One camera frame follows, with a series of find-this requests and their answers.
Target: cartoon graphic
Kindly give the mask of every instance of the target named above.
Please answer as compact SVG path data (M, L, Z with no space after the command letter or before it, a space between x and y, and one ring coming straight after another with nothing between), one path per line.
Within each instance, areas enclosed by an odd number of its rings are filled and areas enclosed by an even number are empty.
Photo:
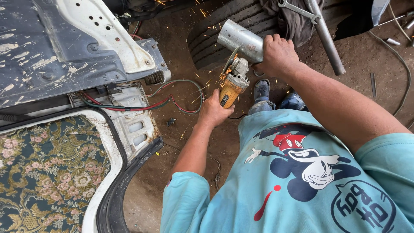
M266 152L253 147L253 154L245 163L252 163L259 155L279 156L270 163L270 171L282 179L286 179L291 173L296 177L288 182L287 190L298 201L310 201L318 190L324 189L331 182L361 174L359 169L344 164L351 162L348 158L339 155L320 156L316 149L304 149L302 142L312 132L330 134L324 128L303 124L286 124L265 129L253 138L262 139L276 134L273 145L280 152Z

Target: light blue t-shirt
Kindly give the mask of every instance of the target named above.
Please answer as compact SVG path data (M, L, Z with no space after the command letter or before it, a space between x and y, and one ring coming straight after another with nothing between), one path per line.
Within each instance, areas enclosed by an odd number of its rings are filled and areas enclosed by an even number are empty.
M377 137L354 158L308 112L258 112L238 130L212 200L205 178L173 174L161 232L414 232L413 134Z

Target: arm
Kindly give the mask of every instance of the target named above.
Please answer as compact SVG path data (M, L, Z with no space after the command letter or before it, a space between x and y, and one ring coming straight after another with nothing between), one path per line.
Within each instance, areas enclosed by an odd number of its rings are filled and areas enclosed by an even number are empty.
M291 40L268 35L263 50L263 62L253 68L294 88L315 119L353 153L378 136L411 133L374 101L300 62Z
M213 129L229 117L234 111L234 105L224 109L219 102L219 89L208 98L201 108L197 124L193 128L190 138L174 164L170 173L195 172L203 176L206 168L207 145Z

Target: galvanized steel pipe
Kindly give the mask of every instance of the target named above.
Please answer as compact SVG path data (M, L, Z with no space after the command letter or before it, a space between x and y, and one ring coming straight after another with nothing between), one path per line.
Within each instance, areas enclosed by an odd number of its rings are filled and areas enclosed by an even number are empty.
M319 35L320 41L322 42L323 48L325 49L326 55L328 56L329 62L334 69L335 75L345 74L345 68L342 65L341 58L339 58L338 51L335 48L334 42L329 33L328 27L326 26L325 20L323 19L323 14L319 9L318 3L315 0L304 1L311 13L322 16L322 19L317 18L315 20L316 24L314 24L314 26Z
M230 19L221 27L217 42L231 51L239 47L238 53L249 62L263 61L263 39Z

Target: dirt floor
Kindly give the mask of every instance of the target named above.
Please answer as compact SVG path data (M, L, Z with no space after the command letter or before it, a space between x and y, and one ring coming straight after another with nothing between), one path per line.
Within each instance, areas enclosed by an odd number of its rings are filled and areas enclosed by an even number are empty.
M215 82L221 70L217 68L212 72L197 71L187 49L186 38L192 27L203 19L200 8L211 12L221 5L221 2L210 1L206 5L201 4L193 7L194 12L187 9L167 17L144 21L138 32L138 35L144 38L153 37L159 42L159 49L171 70L173 80L191 79L205 87L211 79L210 86L206 88L208 90L205 92L207 96L210 96L213 89L217 88ZM412 3L407 0L393 1L393 8L397 16L405 13L406 9L413 10ZM390 14L386 11L381 22L389 19ZM405 59L410 69L414 69L414 59L412 58L414 48L408 47L408 40L397 29L395 23L385 24L372 31L381 38L391 37L400 41L401 46L393 46L393 48ZM408 35L412 35L414 27L406 32ZM334 75L317 35L313 36L310 41L300 48L297 48L296 52L299 54L300 60L311 68L359 91L375 100L390 113L394 113L407 88L407 73L398 58L368 33L336 41L335 45L347 71L342 76ZM372 95L370 73L375 73L376 77L377 98L375 99ZM251 71L249 71L248 77L251 86L260 79L255 77ZM271 81L270 100L277 103L286 95L289 87L281 79L269 79ZM145 87L145 91L149 94L155 91L156 88L157 86ZM157 96L150 98L149 101L150 103L156 103L168 94L173 94L178 104L183 108L194 110L199 106L199 101L196 100L199 94L194 93L196 91L196 87L190 83L175 83L174 86L166 88ZM252 90L249 88L244 94L240 95L240 102L236 101L236 108L232 117L239 117L248 112L253 103L251 92ZM406 126L410 124L413 118L413 103L414 95L411 91L404 107L396 115L396 118ZM185 145L190 136L192 127L197 122L198 117L197 114L180 112L172 103L154 110L153 115L163 135L165 146L159 151L160 155L153 155L143 165L126 191L124 213L132 233L159 232L162 196L164 187L168 182L169 172L174 165L179 150ZM170 118L176 118L176 122L167 127L166 123ZM239 153L237 131L239 122L240 120L226 120L213 131L210 138L207 156L220 162L219 187L226 181L231 166ZM217 192L214 178L218 170L217 162L208 159L204 177L211 185L211 197Z

